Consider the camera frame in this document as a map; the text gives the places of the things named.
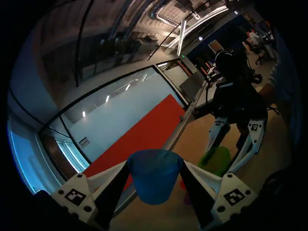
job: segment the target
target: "person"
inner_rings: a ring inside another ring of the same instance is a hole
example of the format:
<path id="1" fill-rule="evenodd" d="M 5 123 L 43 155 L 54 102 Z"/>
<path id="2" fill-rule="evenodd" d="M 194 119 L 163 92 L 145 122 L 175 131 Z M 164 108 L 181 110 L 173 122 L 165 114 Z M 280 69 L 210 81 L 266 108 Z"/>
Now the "person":
<path id="1" fill-rule="evenodd" d="M 251 39 L 253 45 L 258 45 L 261 42 L 260 36 L 254 33 L 252 29 L 249 32 L 249 38 Z"/>
<path id="2" fill-rule="evenodd" d="M 293 145 L 299 141 L 301 134 L 302 100 L 297 70 L 282 36 L 275 29 L 278 58 L 268 82 L 259 91 L 267 106 L 276 104 L 283 120 L 290 130 Z"/>

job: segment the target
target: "floor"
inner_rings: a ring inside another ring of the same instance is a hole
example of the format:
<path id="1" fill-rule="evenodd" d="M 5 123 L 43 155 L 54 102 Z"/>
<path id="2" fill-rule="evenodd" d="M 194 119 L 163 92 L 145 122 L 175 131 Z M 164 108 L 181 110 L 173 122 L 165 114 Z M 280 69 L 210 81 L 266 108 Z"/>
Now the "floor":
<path id="1" fill-rule="evenodd" d="M 266 84 L 274 61 L 264 61 L 262 66 L 255 65 L 257 56 L 249 54 L 251 67 L 263 76 L 263 82 L 255 85 L 260 89 Z M 214 122 L 212 115 L 206 115 L 192 121 L 185 128 L 173 151 L 192 164 L 197 164 L 204 154 L 208 140 L 208 131 Z M 227 147 L 234 156 L 237 149 L 235 144 L 239 132 L 231 125 L 221 146 Z M 281 116 L 273 111 L 268 113 L 268 126 L 261 149 L 236 175 L 252 190 L 258 192 L 265 179 L 273 172 L 288 166 L 291 162 L 288 131 Z M 120 230 L 199 230 L 197 218 L 191 206 L 183 201 L 185 191 L 180 188 L 179 176 L 171 193 L 170 199 L 164 204 L 151 206 L 136 198 L 110 223 L 111 231 Z"/>

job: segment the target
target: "glass wall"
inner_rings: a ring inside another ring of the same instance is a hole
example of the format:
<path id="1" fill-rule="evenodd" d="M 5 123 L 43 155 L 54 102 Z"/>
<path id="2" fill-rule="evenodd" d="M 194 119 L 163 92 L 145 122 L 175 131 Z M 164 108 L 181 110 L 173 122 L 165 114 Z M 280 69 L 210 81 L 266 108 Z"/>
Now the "glass wall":
<path id="1" fill-rule="evenodd" d="M 181 108 L 187 107 L 151 66 L 82 99 L 49 124 L 53 130 L 42 129 L 40 138 L 58 170 L 69 179 L 83 172 L 169 95 Z"/>
<path id="2" fill-rule="evenodd" d="M 169 94 L 184 107 L 166 80 L 150 67 L 71 107 L 64 113 L 67 128 L 93 162 Z"/>
<path id="3" fill-rule="evenodd" d="M 181 88 L 181 85 L 192 75 L 192 72 L 186 67 L 186 65 L 180 59 L 175 59 L 158 64 L 157 66 L 162 72 L 165 73 L 177 90 L 184 96 L 187 102 L 190 103 L 191 100 Z"/>

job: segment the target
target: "ceiling pipe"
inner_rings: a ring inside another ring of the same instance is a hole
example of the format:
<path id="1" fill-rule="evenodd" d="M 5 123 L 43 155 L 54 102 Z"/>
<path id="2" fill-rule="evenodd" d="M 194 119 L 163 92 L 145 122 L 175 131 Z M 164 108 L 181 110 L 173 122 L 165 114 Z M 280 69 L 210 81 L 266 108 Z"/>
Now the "ceiling pipe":
<path id="1" fill-rule="evenodd" d="M 117 17 L 117 19 L 116 19 L 116 21 L 115 21 L 115 23 L 114 23 L 112 29 L 111 29 L 110 35 L 109 35 L 109 37 L 108 37 L 108 40 L 113 39 L 113 38 L 116 36 L 117 31 L 118 31 L 118 27 L 119 27 L 119 25 L 120 25 L 122 19 L 124 18 L 124 16 L 126 15 L 128 9 L 131 7 L 131 5 L 132 5 L 134 2 L 135 2 L 135 0 L 134 0 L 134 1 L 132 1 L 132 0 L 126 0 L 126 2 L 124 3 L 124 5 L 123 5 L 123 7 L 122 7 L 122 9 L 121 9 L 121 11 L 120 11 L 118 17 Z"/>
<path id="2" fill-rule="evenodd" d="M 159 15 L 160 11 L 170 2 L 170 0 L 161 0 L 158 2 L 152 11 L 150 12 L 150 18 L 153 20 L 159 20 L 165 24 L 168 24 L 172 27 L 178 27 L 178 23 L 164 16 Z"/>
<path id="3" fill-rule="evenodd" d="M 144 13 L 148 10 L 148 8 L 151 6 L 151 2 L 153 0 L 146 0 L 143 5 L 141 6 L 141 8 L 139 9 L 139 11 L 136 13 L 135 17 L 133 18 L 133 20 L 130 23 L 130 26 L 128 28 L 128 30 L 126 31 L 125 35 L 124 35 L 124 39 L 127 39 L 133 29 L 135 28 L 135 26 L 137 25 L 137 23 L 139 22 L 139 20 L 141 19 L 141 17 L 144 15 Z"/>
<path id="4" fill-rule="evenodd" d="M 186 37 L 192 30 L 194 30 L 196 27 L 200 26 L 202 23 L 206 22 L 207 20 L 211 19 L 212 17 L 215 17 L 216 15 L 227 11 L 228 8 L 226 6 L 222 6 L 222 7 L 218 7 L 215 10 L 211 11 L 210 13 L 208 13 L 207 15 L 205 15 L 201 20 L 199 20 L 198 22 L 196 22 L 194 25 L 192 25 L 190 28 L 188 28 L 185 31 L 184 37 Z M 167 46 L 168 48 L 171 48 L 172 46 L 174 46 L 178 41 L 179 41 L 179 36 L 176 37 L 172 42 L 170 42 Z"/>

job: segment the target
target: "office chair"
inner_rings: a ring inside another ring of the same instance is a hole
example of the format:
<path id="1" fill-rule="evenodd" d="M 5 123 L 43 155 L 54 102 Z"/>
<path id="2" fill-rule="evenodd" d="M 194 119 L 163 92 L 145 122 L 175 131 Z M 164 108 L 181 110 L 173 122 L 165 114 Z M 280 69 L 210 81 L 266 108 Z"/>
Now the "office chair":
<path id="1" fill-rule="evenodd" d="M 261 48 L 257 48 L 257 47 L 255 47 L 255 46 L 253 46 L 251 43 L 249 43 L 248 41 L 244 41 L 244 43 L 249 47 L 249 49 L 254 53 L 254 54 L 256 54 L 256 55 L 258 55 L 258 59 L 257 59 L 257 61 L 255 62 L 255 64 L 257 65 L 257 62 L 260 62 L 260 65 L 262 65 L 262 60 L 264 59 L 264 56 L 260 56 L 260 54 L 261 54 L 261 52 L 262 52 L 262 50 L 263 49 L 261 49 Z"/>

